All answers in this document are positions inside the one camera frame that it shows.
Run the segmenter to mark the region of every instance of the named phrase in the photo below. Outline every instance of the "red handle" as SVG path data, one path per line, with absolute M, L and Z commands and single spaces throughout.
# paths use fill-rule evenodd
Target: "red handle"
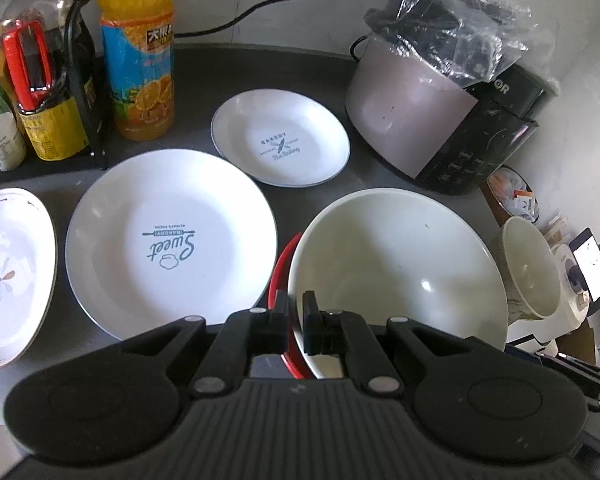
M 40 51 L 42 60 L 42 72 L 45 78 L 45 90 L 32 91 L 29 74 L 27 73 L 27 63 L 25 61 L 22 44 L 20 43 L 20 34 L 26 28 L 33 31 L 36 38 L 36 44 Z M 45 30 L 38 21 L 18 23 L 15 30 L 5 34 L 3 42 L 4 56 L 9 67 L 9 74 L 13 81 L 13 88 L 18 97 L 18 101 L 23 110 L 31 112 L 35 110 L 42 100 L 48 94 L 53 86 L 53 71 L 49 61 L 48 49 L 46 48 Z
M 291 258 L 293 257 L 294 252 L 296 252 L 296 247 L 298 246 L 301 237 L 302 233 L 298 233 L 294 236 L 286 245 L 276 262 L 269 283 L 269 295 L 267 297 L 269 308 L 274 308 L 276 306 L 276 291 L 279 289 L 286 289 L 286 280 L 289 276 Z M 294 331 L 291 327 L 289 327 L 288 333 L 288 351 L 282 356 L 282 360 L 295 379 L 315 378 L 314 374 L 306 364 L 301 350 L 296 344 Z

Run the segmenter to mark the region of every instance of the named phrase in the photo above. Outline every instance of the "phone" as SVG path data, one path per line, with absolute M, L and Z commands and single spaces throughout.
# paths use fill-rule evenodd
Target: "phone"
M 576 257 L 576 263 L 589 289 L 591 301 L 600 297 L 600 248 L 588 227 L 569 242 L 569 248 Z

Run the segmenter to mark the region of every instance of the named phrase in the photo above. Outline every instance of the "orange juice bottle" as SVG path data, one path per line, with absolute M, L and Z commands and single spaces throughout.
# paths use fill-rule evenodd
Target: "orange juice bottle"
M 173 0 L 98 0 L 116 127 L 151 140 L 173 124 Z

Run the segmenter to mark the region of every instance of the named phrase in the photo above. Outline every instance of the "screw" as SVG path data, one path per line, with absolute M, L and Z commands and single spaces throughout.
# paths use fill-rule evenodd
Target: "screw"
M 366 385 L 376 394 L 392 394 L 400 388 L 400 383 L 397 379 L 387 376 L 374 377 Z
M 226 383 L 220 377 L 200 377 L 193 384 L 193 389 L 199 394 L 219 394 L 226 388 Z

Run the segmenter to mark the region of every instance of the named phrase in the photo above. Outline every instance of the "small plate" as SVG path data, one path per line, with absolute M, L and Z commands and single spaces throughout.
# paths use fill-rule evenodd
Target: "small plate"
M 349 137 L 336 116 L 285 90 L 232 97 L 216 110 L 211 138 L 230 163 L 271 186 L 316 186 L 339 174 L 349 160 Z
M 251 308 L 276 261 L 276 224 L 248 176 L 208 153 L 160 150 L 113 167 L 85 193 L 66 239 L 78 302 L 126 339 L 191 314 Z
M 38 334 L 57 268 L 56 231 L 43 203 L 24 189 L 0 190 L 0 368 Z

